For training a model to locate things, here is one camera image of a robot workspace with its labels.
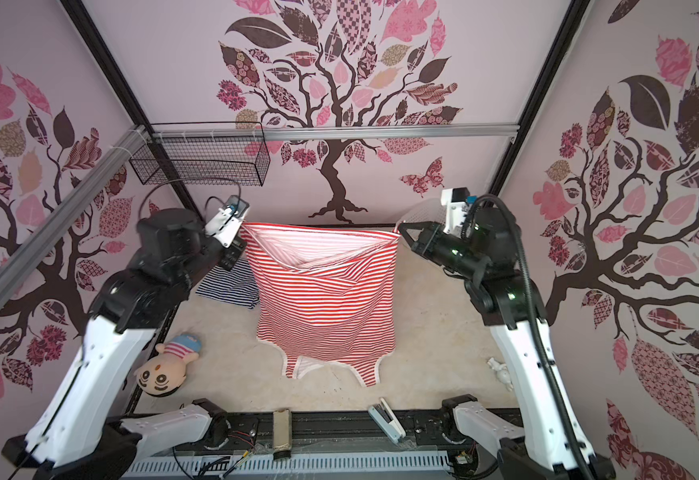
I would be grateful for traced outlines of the red white striped tank top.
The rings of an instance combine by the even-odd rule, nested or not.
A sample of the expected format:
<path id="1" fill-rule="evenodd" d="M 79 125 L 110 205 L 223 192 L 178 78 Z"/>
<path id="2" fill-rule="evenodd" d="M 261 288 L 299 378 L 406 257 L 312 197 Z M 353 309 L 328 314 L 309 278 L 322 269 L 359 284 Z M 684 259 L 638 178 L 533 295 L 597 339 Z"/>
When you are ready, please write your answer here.
<path id="1" fill-rule="evenodd" d="M 243 238 L 260 294 L 257 336 L 281 351 L 284 376 L 337 365 L 377 384 L 395 352 L 399 233 L 249 223 Z"/>

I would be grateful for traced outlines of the navy white striped tank top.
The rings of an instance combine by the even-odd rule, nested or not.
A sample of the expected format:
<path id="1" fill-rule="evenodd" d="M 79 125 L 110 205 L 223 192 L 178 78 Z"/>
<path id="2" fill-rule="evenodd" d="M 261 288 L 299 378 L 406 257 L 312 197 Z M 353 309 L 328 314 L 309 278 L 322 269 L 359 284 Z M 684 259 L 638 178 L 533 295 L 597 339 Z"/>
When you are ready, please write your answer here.
<path id="1" fill-rule="evenodd" d="M 203 298 L 247 309 L 254 309 L 260 302 L 258 284 L 245 257 L 230 271 L 215 267 L 201 281 L 196 293 Z"/>

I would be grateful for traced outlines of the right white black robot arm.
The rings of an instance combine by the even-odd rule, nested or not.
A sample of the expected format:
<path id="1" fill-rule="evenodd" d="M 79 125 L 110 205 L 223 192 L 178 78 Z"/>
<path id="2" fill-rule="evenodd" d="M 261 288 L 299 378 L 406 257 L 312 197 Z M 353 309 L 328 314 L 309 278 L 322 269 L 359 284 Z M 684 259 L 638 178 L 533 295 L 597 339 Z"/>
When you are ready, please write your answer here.
<path id="1" fill-rule="evenodd" d="M 411 252 L 463 281 L 465 292 L 499 346 L 519 402 L 517 427 L 465 395 L 445 400 L 449 430 L 473 440 L 505 479 L 613 479 L 577 421 L 553 355 L 547 311 L 531 280 L 521 229 L 499 197 L 443 190 L 442 222 L 401 222 Z"/>

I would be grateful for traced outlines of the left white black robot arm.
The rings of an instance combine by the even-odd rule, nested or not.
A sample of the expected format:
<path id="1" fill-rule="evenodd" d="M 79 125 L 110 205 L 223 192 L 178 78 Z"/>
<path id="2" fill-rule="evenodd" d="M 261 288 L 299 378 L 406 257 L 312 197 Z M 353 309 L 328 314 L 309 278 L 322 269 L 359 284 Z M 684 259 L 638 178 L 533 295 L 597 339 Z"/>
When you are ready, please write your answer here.
<path id="1" fill-rule="evenodd" d="M 232 268 L 249 205 L 233 197 L 208 223 L 185 209 L 138 223 L 141 248 L 95 297 L 82 345 L 40 420 L 2 454 L 37 479 L 119 479 L 133 463 L 183 444 L 219 447 L 227 413 L 207 399 L 165 414 L 117 418 L 110 410 L 137 357 L 214 267 Z"/>

